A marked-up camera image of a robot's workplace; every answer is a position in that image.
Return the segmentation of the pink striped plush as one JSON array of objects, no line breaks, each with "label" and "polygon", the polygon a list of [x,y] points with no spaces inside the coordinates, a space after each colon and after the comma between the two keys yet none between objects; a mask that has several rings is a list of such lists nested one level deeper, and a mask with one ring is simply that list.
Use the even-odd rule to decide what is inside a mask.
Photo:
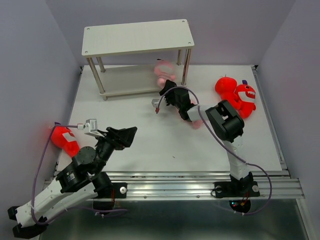
[{"label": "pink striped plush", "polygon": [[193,129],[199,129],[203,125],[202,120],[195,120],[191,122],[191,126]]},{"label": "pink striped plush", "polygon": [[162,89],[164,88],[167,80],[172,82],[175,82],[176,80],[173,64],[163,59],[157,60],[154,67],[154,74],[157,76],[157,85]]}]

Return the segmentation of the red shark plush back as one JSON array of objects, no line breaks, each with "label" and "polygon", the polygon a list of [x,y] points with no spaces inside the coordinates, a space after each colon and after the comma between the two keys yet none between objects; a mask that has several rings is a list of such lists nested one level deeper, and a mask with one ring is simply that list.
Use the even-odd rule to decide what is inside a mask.
[{"label": "red shark plush back", "polygon": [[228,76],[221,77],[215,84],[214,90],[222,100],[229,101],[230,104],[237,104],[235,90],[237,81]]}]

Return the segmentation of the red shark plush mouth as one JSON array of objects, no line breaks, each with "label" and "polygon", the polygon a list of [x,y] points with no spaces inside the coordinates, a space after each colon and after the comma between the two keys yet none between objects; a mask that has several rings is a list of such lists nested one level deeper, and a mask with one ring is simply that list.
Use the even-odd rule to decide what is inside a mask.
[{"label": "red shark plush mouth", "polygon": [[235,95],[240,103],[238,113],[242,119],[247,119],[256,110],[256,91],[243,79],[242,84],[236,87]]}]

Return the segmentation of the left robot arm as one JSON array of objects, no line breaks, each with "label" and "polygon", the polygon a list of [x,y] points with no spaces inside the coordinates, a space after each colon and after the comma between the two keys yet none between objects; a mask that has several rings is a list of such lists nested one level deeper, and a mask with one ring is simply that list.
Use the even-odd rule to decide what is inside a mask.
[{"label": "left robot arm", "polygon": [[103,168],[114,151],[122,151],[132,145],[137,127],[107,127],[101,131],[97,121],[89,119],[76,128],[95,137],[95,147],[80,148],[71,163],[42,192],[33,193],[31,200],[24,205],[8,209],[8,217],[17,222],[12,229],[14,237],[32,239],[40,235],[57,217],[86,200],[126,198],[127,183],[112,183]]}]

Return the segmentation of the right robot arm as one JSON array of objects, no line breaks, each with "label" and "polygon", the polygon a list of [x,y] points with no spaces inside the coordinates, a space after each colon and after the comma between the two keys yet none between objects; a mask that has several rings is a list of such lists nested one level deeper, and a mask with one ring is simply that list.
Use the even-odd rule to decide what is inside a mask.
[{"label": "right robot arm", "polygon": [[192,103],[186,87],[178,87],[173,81],[166,80],[159,92],[167,106],[177,108],[180,117],[194,123],[209,121],[214,137],[227,151],[230,166],[230,181],[214,182],[211,195],[218,198],[259,197],[258,183],[243,159],[242,135],[244,120],[227,100],[220,101],[216,106],[204,106]]}]

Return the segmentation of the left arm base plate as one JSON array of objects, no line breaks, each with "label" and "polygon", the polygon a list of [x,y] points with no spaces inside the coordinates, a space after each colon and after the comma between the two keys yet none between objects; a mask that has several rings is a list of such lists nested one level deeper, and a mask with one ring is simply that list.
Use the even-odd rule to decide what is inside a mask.
[{"label": "left arm base plate", "polygon": [[94,189],[97,199],[126,199],[128,184],[126,182],[114,182],[107,186]]}]

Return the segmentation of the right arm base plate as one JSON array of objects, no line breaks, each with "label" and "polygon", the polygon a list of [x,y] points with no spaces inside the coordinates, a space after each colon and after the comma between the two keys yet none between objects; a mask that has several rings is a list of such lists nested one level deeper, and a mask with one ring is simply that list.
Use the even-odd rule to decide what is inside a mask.
[{"label": "right arm base plate", "polygon": [[247,185],[231,181],[218,181],[214,183],[214,189],[211,195],[215,198],[242,198],[242,197],[259,197],[260,191],[256,181]]}]

